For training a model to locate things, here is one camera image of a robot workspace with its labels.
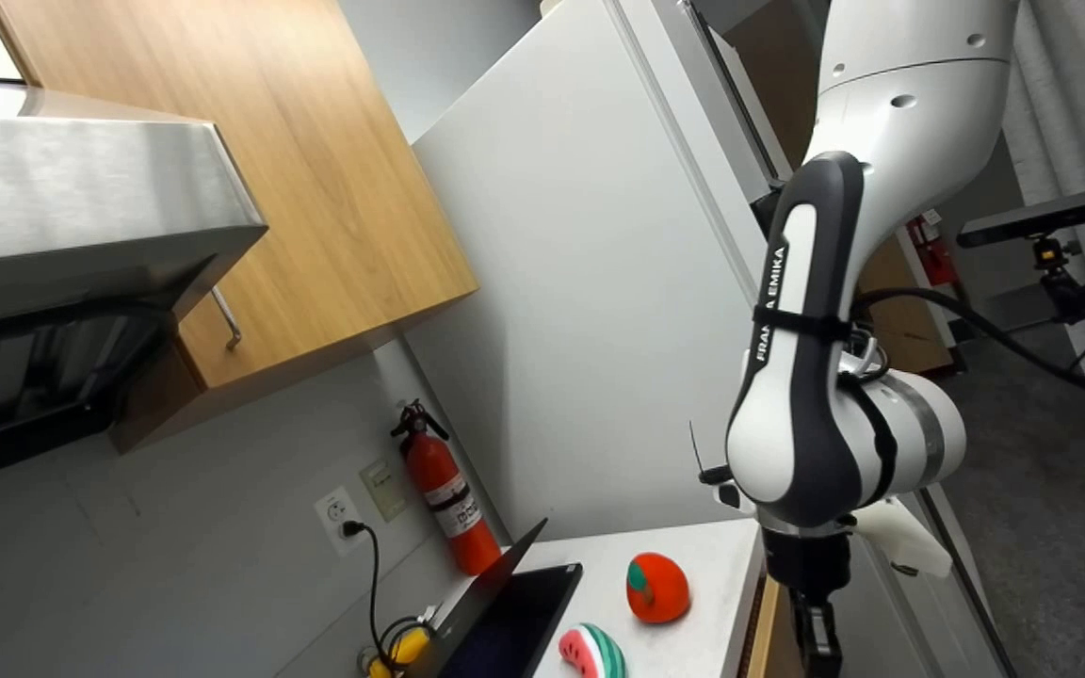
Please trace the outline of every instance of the fire extinguisher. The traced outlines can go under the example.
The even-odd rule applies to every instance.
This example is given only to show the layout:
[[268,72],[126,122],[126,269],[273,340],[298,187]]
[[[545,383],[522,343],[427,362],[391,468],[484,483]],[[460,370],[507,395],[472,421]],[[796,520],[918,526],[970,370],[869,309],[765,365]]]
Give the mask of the fire extinguisher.
[[501,544],[484,517],[472,483],[463,477],[463,468],[446,449],[450,433],[422,404],[407,404],[391,437],[401,437],[407,475],[450,540],[460,573],[480,575],[489,570],[501,556]]

